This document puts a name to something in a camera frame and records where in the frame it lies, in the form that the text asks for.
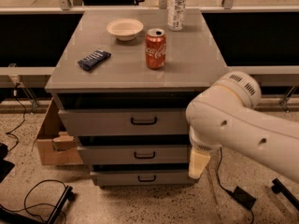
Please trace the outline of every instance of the cabinet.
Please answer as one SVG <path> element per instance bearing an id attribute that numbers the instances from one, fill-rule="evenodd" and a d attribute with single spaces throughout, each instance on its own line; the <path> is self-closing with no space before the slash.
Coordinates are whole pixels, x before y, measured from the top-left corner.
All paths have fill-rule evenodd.
<path id="1" fill-rule="evenodd" d="M 141 21 L 144 31 L 121 42 L 107 32 L 116 19 Z M 188 103 L 225 73 L 199 9 L 186 10 L 182 31 L 167 29 L 167 10 L 100 9 L 84 12 L 46 90 L 95 185 L 192 184 L 188 178 Z M 146 31 L 167 39 L 162 69 L 146 66 Z M 91 73 L 77 61 L 96 49 L 112 54 Z"/>

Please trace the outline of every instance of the water bottle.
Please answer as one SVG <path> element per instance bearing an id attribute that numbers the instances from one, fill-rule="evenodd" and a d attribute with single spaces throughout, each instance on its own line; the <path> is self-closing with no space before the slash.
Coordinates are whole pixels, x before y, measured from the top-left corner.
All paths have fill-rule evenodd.
<path id="1" fill-rule="evenodd" d="M 186 0 L 169 0 L 168 28 L 179 31 L 184 26 Z"/>

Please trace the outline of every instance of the black drawer handle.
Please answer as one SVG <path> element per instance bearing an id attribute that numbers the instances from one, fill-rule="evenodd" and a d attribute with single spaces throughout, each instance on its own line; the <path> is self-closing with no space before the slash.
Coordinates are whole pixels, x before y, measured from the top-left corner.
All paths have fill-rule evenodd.
<path id="1" fill-rule="evenodd" d="M 156 175 L 154 175 L 153 177 L 151 177 L 151 178 L 142 178 L 142 177 L 140 177 L 140 175 L 138 176 L 138 181 L 140 182 L 140 183 L 152 183 L 152 182 L 154 182 L 154 181 L 156 181 Z"/>
<path id="2" fill-rule="evenodd" d="M 133 117 L 131 117 L 131 123 L 133 125 L 154 125 L 158 121 L 158 118 L 155 117 L 153 120 L 136 120 Z"/>
<path id="3" fill-rule="evenodd" d="M 137 154 L 134 152 L 134 157 L 138 160 L 150 160 L 156 157 L 156 152 L 153 151 L 151 155 Z"/>

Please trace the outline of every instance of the concrete floor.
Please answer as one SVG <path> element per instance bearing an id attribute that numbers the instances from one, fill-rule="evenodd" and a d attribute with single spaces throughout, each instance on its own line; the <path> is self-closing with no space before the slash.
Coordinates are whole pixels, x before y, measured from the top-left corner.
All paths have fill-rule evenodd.
<path id="1" fill-rule="evenodd" d="M 219 6 L 221 0 L 189 0 L 189 6 Z M 299 0 L 235 0 L 237 5 L 298 5 Z M 143 6 L 157 6 L 158 0 L 147 0 Z M 57 0 L 0 0 L 0 7 L 53 7 Z M 35 145 L 37 132 L 45 118 L 47 103 L 34 115 L 27 113 L 24 124 L 15 132 L 19 145 L 6 157 L 15 167 L 0 184 L 0 204 L 9 209 L 22 209 L 27 192 L 39 181 L 58 179 L 74 188 L 76 200 L 66 203 L 66 223 L 72 224 L 226 224 L 250 223 L 249 211 L 232 200 L 219 186 L 216 169 L 219 153 L 202 174 L 198 183 L 192 186 L 165 185 L 144 187 L 96 187 L 84 165 L 43 166 Z M 299 112 L 290 114 L 274 111 L 272 115 L 299 121 Z M 0 104 L 0 142 L 9 147 L 14 139 L 5 132 L 18 125 L 22 119 L 21 106 L 14 102 Z M 272 192 L 272 180 L 281 182 L 299 199 L 299 184 L 296 184 L 259 163 L 228 148 L 223 149 L 220 168 L 221 183 L 234 190 L 236 186 L 245 189 L 257 198 L 252 211 L 254 223 L 298 223 L 298 211 L 282 195 Z M 63 186 L 58 183 L 44 183 L 28 198 L 28 205 L 36 203 L 56 204 Z M 51 208 L 39 206 L 31 212 L 47 219 Z M 64 223 L 60 216 L 57 223 Z"/>

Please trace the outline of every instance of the bottom drawer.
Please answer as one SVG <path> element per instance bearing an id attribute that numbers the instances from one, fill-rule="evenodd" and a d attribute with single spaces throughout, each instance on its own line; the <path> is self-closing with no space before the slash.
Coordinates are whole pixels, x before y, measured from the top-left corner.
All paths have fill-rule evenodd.
<path id="1" fill-rule="evenodd" d="M 91 171 L 93 183 L 96 186 L 129 186 L 129 185 L 159 185 L 159 184 L 194 184 L 196 180 L 188 177 L 188 169 L 184 168 L 186 164 L 174 165 L 134 165 L 135 168 L 127 167 L 123 170 L 117 167 L 95 168 L 96 171 Z"/>

